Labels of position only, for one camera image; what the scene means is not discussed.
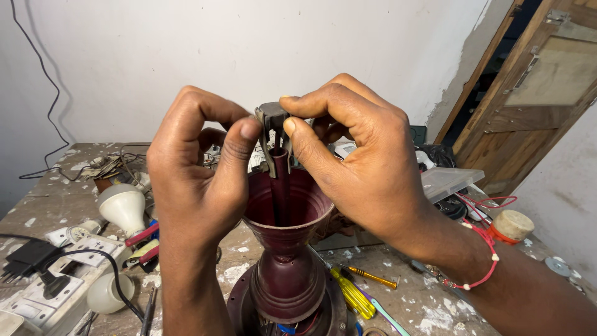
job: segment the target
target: red plier handle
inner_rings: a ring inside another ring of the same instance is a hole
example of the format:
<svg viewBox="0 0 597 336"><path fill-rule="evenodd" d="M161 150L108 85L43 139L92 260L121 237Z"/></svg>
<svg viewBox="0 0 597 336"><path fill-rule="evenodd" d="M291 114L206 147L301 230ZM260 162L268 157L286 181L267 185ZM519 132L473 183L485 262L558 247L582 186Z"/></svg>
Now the red plier handle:
<svg viewBox="0 0 597 336"><path fill-rule="evenodd" d="M148 262L148 260L150 260L154 256L157 256L158 253L159 253L159 245L157 245L153 249L149 250L146 254L142 255L141 258L139 258L139 263L145 264L146 262Z"/></svg>
<svg viewBox="0 0 597 336"><path fill-rule="evenodd" d="M140 234L134 236L133 238L129 238L124 242L124 245L127 245L128 247L131 247L132 245L135 245L136 243L142 241L143 239L149 237L152 235L152 233L156 232L159 230L159 223L156 222L155 224L153 224L152 226L150 226L148 229L145 229L145 231L141 232Z"/></svg>

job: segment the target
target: glass panel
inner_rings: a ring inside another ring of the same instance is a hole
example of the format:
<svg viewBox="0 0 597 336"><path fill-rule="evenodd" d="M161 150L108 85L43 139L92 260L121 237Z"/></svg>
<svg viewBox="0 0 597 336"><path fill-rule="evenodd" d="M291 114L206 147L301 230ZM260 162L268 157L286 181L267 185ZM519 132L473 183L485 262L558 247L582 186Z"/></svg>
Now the glass panel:
<svg viewBox="0 0 597 336"><path fill-rule="evenodd" d="M509 105L574 105L597 79L597 43L550 37Z"/></svg>

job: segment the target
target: transparent plastic box lid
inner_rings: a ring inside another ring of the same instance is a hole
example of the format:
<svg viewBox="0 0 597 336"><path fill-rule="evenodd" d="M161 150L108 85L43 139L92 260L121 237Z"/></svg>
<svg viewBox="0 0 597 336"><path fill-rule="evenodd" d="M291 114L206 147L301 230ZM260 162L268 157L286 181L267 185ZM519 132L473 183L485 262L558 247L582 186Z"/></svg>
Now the transparent plastic box lid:
<svg viewBox="0 0 597 336"><path fill-rule="evenodd" d="M435 167L421 174L421 182L425 196L431 203L435 203L483 177L485 173L479 169Z"/></svg>

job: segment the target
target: yellow screwdriver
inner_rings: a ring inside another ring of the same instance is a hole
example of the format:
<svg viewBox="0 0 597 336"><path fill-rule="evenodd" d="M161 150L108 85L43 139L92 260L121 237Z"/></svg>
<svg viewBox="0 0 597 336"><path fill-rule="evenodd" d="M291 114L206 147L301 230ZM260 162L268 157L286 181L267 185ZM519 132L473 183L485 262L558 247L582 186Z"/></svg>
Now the yellow screwdriver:
<svg viewBox="0 0 597 336"><path fill-rule="evenodd" d="M365 319L370 319L375 314L375 307L373 304L365 298L363 295L353 284L350 280L340 275L340 270L337 267L332 268L332 265L329 262L325 262L323 258L317 253L311 245L307 245L311 252L315 254L317 259L325 265L325 267L330 271L333 277L336 278L338 281L338 285L340 285L340 289L342 290L342 294L344 295L344 300L348 305L357 313L361 314L361 316Z"/></svg>
<svg viewBox="0 0 597 336"><path fill-rule="evenodd" d="M344 266L343 264L339 264L339 265L342 266L342 267L344 267L344 268L348 268L349 270L355 272L356 275L368 277L369 279L372 279L372 280L375 280L377 282L380 282L380 283L388 286L389 288L396 289L396 286L398 285L395 282L387 281L386 279L382 279L380 277L376 277L375 275L369 274L369 273L365 272L364 270L360 270L360 269L355 268L355 267Z"/></svg>

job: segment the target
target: paint-splattered table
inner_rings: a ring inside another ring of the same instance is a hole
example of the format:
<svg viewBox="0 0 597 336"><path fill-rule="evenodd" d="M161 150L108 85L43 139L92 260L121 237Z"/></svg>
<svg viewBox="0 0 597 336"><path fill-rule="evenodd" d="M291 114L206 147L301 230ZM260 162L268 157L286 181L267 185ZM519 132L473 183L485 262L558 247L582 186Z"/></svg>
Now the paint-splattered table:
<svg viewBox="0 0 597 336"><path fill-rule="evenodd" d="M75 175L80 167L96 157L119 151L123 143L77 143L59 160L65 173ZM129 147L126 152L144 154L146 148ZM132 167L146 171L143 164ZM484 198L479 191L469 188L476 199ZM37 185L24 197L13 210L0 222L2 232L25 234L43 238L44 234L64 226L76 225L87 218L95 218L97 210L97 189L93 181L68 181L56 171L47 173ZM146 196L148 204L153 203L152 194ZM499 210L489 210L495 217ZM123 232L113 224L108 224L102 236L124 239ZM4 259L15 251L24 241L8 239L0 242L0 258ZM243 272L252 266L261 255L263 247L257 242L251 230L244 224L239 225L220 243L222 258L217 265L217 277L224 298L228 298L233 284ZM341 262L364 269L386 279L400 278L396 290L391 290L377 282L355 276L356 283L373 297L377 298L385 310L397 320L412 336L416 335L498 335L474 308L458 299L438 283L435 278L418 274L402 261L403 256L396 250L384 245L367 233L357 232L354 237L338 234L319 242L314 246L329 262ZM543 260L554 256L551 251L535 237L530 237L526 244L517 248L529 257ZM146 274L141 269L132 268L127 274L135 283L133 303L144 308L152 286L160 287L159 272ZM0 283L0 308L11 302L18 291L22 291L31 279L23 279L17 284ZM577 279L584 287L587 296L597 300L597 292L584 279ZM370 320L349 313L348 335L356 335L354 323L358 321L364 328L377 327L388 335L396 335L389 324L380 316ZM153 314L151 335L161 335L162 313L161 298L157 297L156 310ZM140 324L127 309L114 314L100 315L91 328L90 335L137 335Z"/></svg>

